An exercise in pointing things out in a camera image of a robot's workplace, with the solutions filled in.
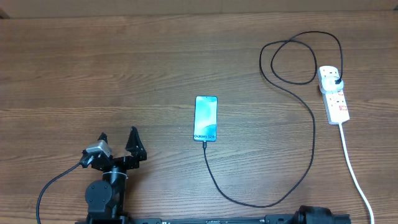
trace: black cable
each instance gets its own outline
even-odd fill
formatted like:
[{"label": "black cable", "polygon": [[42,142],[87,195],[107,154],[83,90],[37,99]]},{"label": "black cable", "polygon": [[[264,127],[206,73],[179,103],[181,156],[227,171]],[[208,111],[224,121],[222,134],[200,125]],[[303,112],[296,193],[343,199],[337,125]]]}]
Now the black cable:
[{"label": "black cable", "polygon": [[40,201],[42,200],[43,194],[45,192],[45,190],[56,180],[58,180],[60,177],[63,177],[65,174],[69,173],[70,171],[76,169],[78,166],[80,165],[80,162],[78,162],[78,164],[74,165],[72,168],[68,169],[67,171],[63,172],[62,174],[54,177],[54,179],[50,180],[50,182],[48,182],[42,189],[42,191],[40,192],[39,198],[37,199],[37,204],[36,204],[36,220],[37,220],[37,224],[41,224],[40,222],[40,214],[39,214],[39,207],[40,207]]},{"label": "black cable", "polygon": [[[339,84],[340,81],[341,81],[341,78],[342,78],[342,76],[343,76],[343,51],[342,51],[342,49],[341,49],[340,41],[337,39],[337,37],[335,37],[333,34],[330,34],[330,33],[328,33],[328,32],[322,32],[322,31],[306,31],[306,32],[301,32],[301,33],[299,33],[299,34],[297,34],[297,35],[294,35],[294,36],[291,37],[289,40],[280,40],[280,41],[275,41],[275,42],[266,44],[265,46],[263,46],[263,48],[262,48],[261,51],[260,51],[259,66],[260,66],[260,72],[261,72],[262,76],[267,80],[267,82],[269,82],[271,85],[273,85],[273,86],[275,86],[275,87],[277,87],[277,88],[279,88],[279,89],[281,89],[281,90],[286,91],[287,93],[290,93],[291,95],[293,95],[294,97],[296,97],[296,98],[308,109],[308,112],[310,113],[310,115],[311,115],[311,117],[312,117],[312,123],[313,123],[312,154],[311,154],[310,164],[308,165],[307,170],[304,172],[304,175],[300,178],[300,180],[299,180],[299,181],[298,181],[298,182],[297,182],[297,183],[296,183],[296,184],[295,184],[295,185],[294,185],[294,186],[293,186],[281,199],[279,199],[278,201],[276,201],[276,202],[274,202],[274,203],[272,203],[272,204],[269,204],[269,205],[251,205],[251,204],[248,204],[248,203],[239,202],[239,201],[237,201],[237,200],[234,200],[234,199],[228,197],[228,196],[225,195],[224,192],[218,187],[218,184],[217,184],[215,178],[213,177],[213,174],[211,173],[211,170],[210,170],[210,167],[209,167],[209,163],[207,162],[207,157],[206,157],[206,147],[207,147],[207,145],[206,145],[206,142],[203,142],[203,153],[204,153],[204,155],[205,155],[206,166],[207,166],[207,169],[209,170],[209,173],[210,173],[211,178],[213,179],[214,185],[216,186],[218,192],[219,192],[222,196],[224,196],[226,199],[228,199],[229,201],[231,201],[231,202],[234,202],[234,203],[239,204],[239,205],[248,206],[248,207],[254,207],[254,208],[268,208],[268,207],[272,207],[272,206],[274,206],[274,205],[280,203],[281,201],[283,201],[283,199],[285,199],[285,198],[286,198],[286,197],[287,197],[287,196],[288,196],[300,183],[301,183],[301,181],[303,181],[303,179],[305,178],[305,176],[307,175],[307,173],[310,171],[310,168],[311,168],[312,162],[313,162],[313,157],[314,157],[314,154],[315,154],[315,117],[314,117],[314,115],[313,115],[313,113],[312,113],[312,110],[310,109],[310,107],[309,107],[299,96],[297,96],[296,94],[292,93],[291,91],[288,91],[288,90],[286,90],[285,88],[282,88],[282,87],[276,85],[275,83],[271,82],[271,81],[266,77],[266,74],[264,73],[264,71],[263,71],[263,69],[262,69],[262,65],[261,65],[262,52],[264,51],[264,49],[265,49],[266,47],[272,45],[272,44],[283,43],[283,44],[276,50],[276,52],[275,52],[275,54],[274,54],[274,56],[272,57],[272,60],[271,60],[271,70],[272,70],[273,74],[274,74],[277,78],[279,78],[280,80],[282,80],[283,82],[286,82],[286,83],[289,83],[289,84],[294,84],[294,85],[305,85],[305,84],[308,84],[308,83],[312,82],[312,80],[314,80],[314,78],[315,78],[316,75],[317,75],[317,67],[318,67],[318,65],[317,65],[317,58],[315,57],[315,53],[313,52],[313,50],[311,49],[311,47],[310,47],[309,45],[307,45],[307,44],[305,44],[305,43],[303,43],[303,42],[301,42],[301,41],[298,41],[298,40],[293,40],[293,38],[295,38],[295,37],[298,36],[298,35],[308,34],[308,33],[327,34],[327,35],[332,36],[332,37],[337,41],[337,43],[338,43],[338,45],[339,45],[339,48],[340,48],[340,57],[341,57],[341,73],[340,73],[340,78],[339,78],[338,80],[336,80],[336,83]],[[278,75],[276,74],[276,72],[275,72],[275,70],[274,70],[274,67],[272,66],[276,54],[279,52],[279,50],[280,50],[283,46],[285,46],[285,45],[286,45],[287,43],[289,43],[289,42],[295,42],[295,43],[302,44],[302,45],[308,47],[308,49],[310,49],[310,51],[311,51],[311,53],[312,53],[312,55],[313,55],[313,59],[314,59],[314,62],[315,62],[315,72],[314,72],[314,74],[313,74],[313,77],[312,77],[309,81],[307,81],[307,82],[297,83],[297,82],[290,82],[290,81],[284,80],[283,78],[281,78],[280,76],[278,76]]]}]

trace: wall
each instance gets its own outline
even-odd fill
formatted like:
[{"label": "wall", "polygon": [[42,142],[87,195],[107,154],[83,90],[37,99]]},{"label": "wall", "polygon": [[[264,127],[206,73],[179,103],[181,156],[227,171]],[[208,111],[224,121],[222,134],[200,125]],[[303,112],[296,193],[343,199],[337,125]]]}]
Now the wall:
[{"label": "wall", "polygon": [[11,18],[393,10],[398,0],[0,0]]}]

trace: robotic arm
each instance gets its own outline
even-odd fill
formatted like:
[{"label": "robotic arm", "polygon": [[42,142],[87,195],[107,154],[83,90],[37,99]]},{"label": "robotic arm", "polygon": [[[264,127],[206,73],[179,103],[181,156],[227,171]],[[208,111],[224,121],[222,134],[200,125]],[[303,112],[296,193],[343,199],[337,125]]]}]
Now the robotic arm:
[{"label": "robotic arm", "polygon": [[36,217],[40,224],[39,205],[44,190],[55,180],[81,165],[102,172],[102,180],[91,183],[85,194],[88,214],[85,222],[75,224],[351,224],[349,215],[334,215],[328,208],[301,206],[288,215],[266,215],[259,218],[205,218],[161,220],[160,218],[131,218],[124,211],[127,170],[139,168],[139,162],[147,159],[147,153],[139,139],[138,130],[131,127],[126,150],[131,156],[114,158],[108,139],[102,133],[98,141],[83,150],[80,162],[70,170],[51,180],[40,193]]}]

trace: wooden table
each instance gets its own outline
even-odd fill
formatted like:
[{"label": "wooden table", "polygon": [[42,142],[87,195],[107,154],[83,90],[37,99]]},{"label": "wooden table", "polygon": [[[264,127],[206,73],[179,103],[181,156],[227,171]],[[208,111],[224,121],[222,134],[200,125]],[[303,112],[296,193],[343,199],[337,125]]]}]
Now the wooden table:
[{"label": "wooden table", "polygon": [[[261,217],[300,205],[368,211],[348,172],[337,126],[327,123],[317,79],[289,85],[271,76],[277,46],[264,52],[271,80],[301,96],[317,122],[313,166],[280,204],[249,208],[215,189],[201,143],[192,140],[197,95],[219,99],[218,140],[208,159],[220,187],[257,205],[275,202],[308,166],[308,111],[259,73],[263,45],[305,30],[335,34],[345,56],[344,124],[351,162],[376,223],[398,215],[398,13],[328,12],[144,16],[0,21],[0,223],[35,223],[42,187],[74,165],[104,131],[116,156],[136,126],[148,153],[128,172],[126,210],[133,217]],[[298,38],[318,65],[339,67],[335,41]],[[308,80],[310,51],[289,44],[275,70]],[[41,203],[43,223],[84,220],[85,189],[101,173],[78,168],[56,181]]]}]

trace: samsung galaxy phone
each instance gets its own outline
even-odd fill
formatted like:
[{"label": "samsung galaxy phone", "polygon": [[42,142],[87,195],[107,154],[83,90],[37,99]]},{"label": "samsung galaxy phone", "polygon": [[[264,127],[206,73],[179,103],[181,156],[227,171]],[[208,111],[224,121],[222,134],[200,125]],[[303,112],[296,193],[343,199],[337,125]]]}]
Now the samsung galaxy phone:
[{"label": "samsung galaxy phone", "polygon": [[195,103],[193,140],[216,141],[217,103],[217,96],[197,96]]}]

